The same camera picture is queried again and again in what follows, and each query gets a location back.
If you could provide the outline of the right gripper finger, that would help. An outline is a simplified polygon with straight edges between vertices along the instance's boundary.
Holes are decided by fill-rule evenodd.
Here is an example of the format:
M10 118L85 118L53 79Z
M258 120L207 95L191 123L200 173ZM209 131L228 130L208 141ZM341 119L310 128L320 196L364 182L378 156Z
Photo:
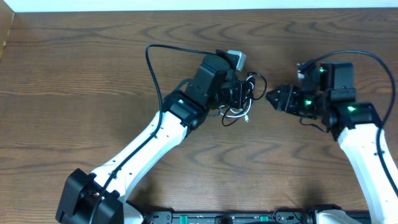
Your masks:
M273 106L273 108L277 111L284 110L284 101L279 98L266 98L266 100Z
M281 88L276 88L266 93L266 98L279 98L280 94L283 92Z

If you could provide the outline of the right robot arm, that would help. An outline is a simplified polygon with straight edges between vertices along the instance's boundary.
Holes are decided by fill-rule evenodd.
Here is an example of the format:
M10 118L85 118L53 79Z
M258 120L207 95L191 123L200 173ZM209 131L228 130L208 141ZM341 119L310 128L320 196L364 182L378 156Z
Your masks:
M356 101L350 62L298 65L301 86L281 85L266 100L277 110L320 119L346 154L366 199L372 223L397 223L397 166L382 121L370 102Z

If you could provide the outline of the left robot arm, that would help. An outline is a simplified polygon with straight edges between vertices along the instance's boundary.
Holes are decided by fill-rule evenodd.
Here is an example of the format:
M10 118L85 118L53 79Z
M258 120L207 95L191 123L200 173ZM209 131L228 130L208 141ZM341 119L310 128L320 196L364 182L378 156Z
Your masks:
M142 223L128 197L147 172L220 106L240 109L252 85L240 80L246 55L229 50L206 55L192 79L181 81L153 120L131 143L89 174L66 179L55 215L59 223Z

